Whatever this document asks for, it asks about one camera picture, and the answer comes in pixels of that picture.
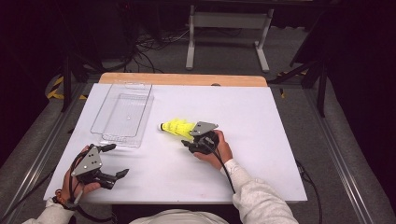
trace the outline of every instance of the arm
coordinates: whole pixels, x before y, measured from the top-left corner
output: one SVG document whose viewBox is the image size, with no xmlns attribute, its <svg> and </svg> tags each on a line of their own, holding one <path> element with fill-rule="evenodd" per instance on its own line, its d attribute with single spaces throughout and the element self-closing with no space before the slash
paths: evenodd
<svg viewBox="0 0 396 224">
<path fill-rule="evenodd" d="M 88 150 L 88 147 L 84 147 L 82 151 Z M 59 224 L 67 224 L 69 223 L 70 217 L 74 215 L 74 211 L 65 209 L 61 202 L 66 202 L 70 199 L 70 190 L 69 190 L 69 179 L 70 179 L 70 169 L 64 174 L 64 183 L 62 189 L 60 191 L 60 195 L 58 195 L 58 202 L 49 198 L 46 203 L 46 209 L 41 213 L 38 219 L 29 219 L 23 224 L 52 224 L 52 223 L 59 223 Z M 78 183 L 77 179 L 73 177 L 72 179 L 72 186 L 75 190 L 75 197 L 82 191 L 82 196 L 100 188 L 99 183 L 91 183 L 88 185 L 83 185 Z"/>
<path fill-rule="evenodd" d="M 248 172 L 234 159 L 230 146 L 221 131 L 216 131 L 219 137 L 218 150 L 222 161 L 233 181 L 235 194 L 233 204 L 239 210 L 243 223 L 297 223 L 288 205 L 277 193 L 260 179 L 252 178 Z M 209 162 L 224 175 L 218 159 L 212 155 L 194 153 L 202 161 Z"/>
</svg>

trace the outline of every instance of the forearm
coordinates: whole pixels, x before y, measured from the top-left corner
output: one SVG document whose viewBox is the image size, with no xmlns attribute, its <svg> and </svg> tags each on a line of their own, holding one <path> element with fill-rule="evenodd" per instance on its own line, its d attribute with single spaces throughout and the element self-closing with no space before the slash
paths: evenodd
<svg viewBox="0 0 396 224">
<path fill-rule="evenodd" d="M 54 203 L 52 199 L 48 199 L 46 203 L 46 209 L 41 213 L 37 219 L 29 219 L 23 224 L 67 224 L 69 223 L 70 217 L 74 215 L 73 211 L 66 210 L 61 204 Z"/>
<path fill-rule="evenodd" d="M 252 178 L 235 160 L 225 166 L 235 189 L 233 204 L 243 223 L 297 223 L 288 205 L 269 185 Z"/>
</svg>

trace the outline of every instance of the white tabletop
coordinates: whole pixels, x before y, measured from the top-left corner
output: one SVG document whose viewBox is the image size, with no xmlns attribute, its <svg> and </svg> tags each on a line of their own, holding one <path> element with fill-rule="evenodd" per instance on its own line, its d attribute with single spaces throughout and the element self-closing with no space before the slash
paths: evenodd
<svg viewBox="0 0 396 224">
<path fill-rule="evenodd" d="M 62 187 L 65 171 L 89 144 L 98 145 L 90 129 L 110 84 L 95 84 L 78 124 L 47 188 L 44 200 Z M 231 203 L 227 178 L 193 157 L 180 136 L 158 130 L 179 118 L 219 125 L 233 157 L 254 177 L 274 187 L 287 202 L 306 201 L 306 194 L 273 95 L 264 87 L 153 85 L 154 102 L 139 148 L 117 147 L 100 153 L 105 174 L 130 169 L 112 190 L 99 189 L 89 203 Z"/>
</svg>

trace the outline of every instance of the yellow shuttlecock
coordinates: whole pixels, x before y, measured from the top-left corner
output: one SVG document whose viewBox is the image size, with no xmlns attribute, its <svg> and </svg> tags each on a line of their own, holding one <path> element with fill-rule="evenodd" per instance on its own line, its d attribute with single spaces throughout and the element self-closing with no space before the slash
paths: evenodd
<svg viewBox="0 0 396 224">
<path fill-rule="evenodd" d="M 172 133 L 174 135 L 181 135 L 188 139 L 192 139 L 193 137 L 190 135 L 190 132 L 194 128 L 195 123 L 189 123 L 185 119 L 172 119 L 160 125 L 160 130 L 168 133 Z"/>
</svg>

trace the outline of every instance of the hand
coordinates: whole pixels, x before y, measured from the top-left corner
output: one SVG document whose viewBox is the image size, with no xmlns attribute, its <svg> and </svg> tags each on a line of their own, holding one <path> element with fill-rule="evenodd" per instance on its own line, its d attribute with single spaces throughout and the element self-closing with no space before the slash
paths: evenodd
<svg viewBox="0 0 396 224">
<path fill-rule="evenodd" d="M 88 146 L 84 147 L 82 149 L 81 152 L 87 151 L 89 148 Z M 72 182 L 72 186 L 73 189 L 76 188 L 75 195 L 74 197 L 76 198 L 78 196 L 78 194 L 84 189 L 84 192 L 82 194 L 82 197 L 84 197 L 84 195 L 101 188 L 99 183 L 91 183 L 88 185 L 84 185 L 82 183 L 78 183 L 78 180 L 76 179 L 75 176 L 72 177 L 73 178 L 73 182 Z M 70 190 L 69 190 L 69 179 L 70 179 L 70 169 L 66 172 L 66 174 L 64 174 L 64 185 L 62 187 L 62 191 L 61 191 L 61 196 L 63 199 L 65 200 L 69 200 L 70 199 Z"/>
<path fill-rule="evenodd" d="M 219 138 L 219 144 L 218 144 L 218 153 L 219 156 L 221 157 L 221 160 L 223 163 L 226 163 L 230 159 L 233 158 L 233 153 L 231 152 L 230 146 L 228 143 L 224 140 L 224 134 L 222 131 L 219 130 L 214 130 L 215 133 L 218 135 Z M 213 155 L 213 153 L 210 153 L 208 155 L 205 155 L 200 152 L 194 152 L 194 157 L 198 158 L 201 161 L 207 161 L 209 162 L 213 167 L 215 167 L 218 170 L 221 170 L 221 163 L 219 162 L 218 158 Z"/>
</svg>

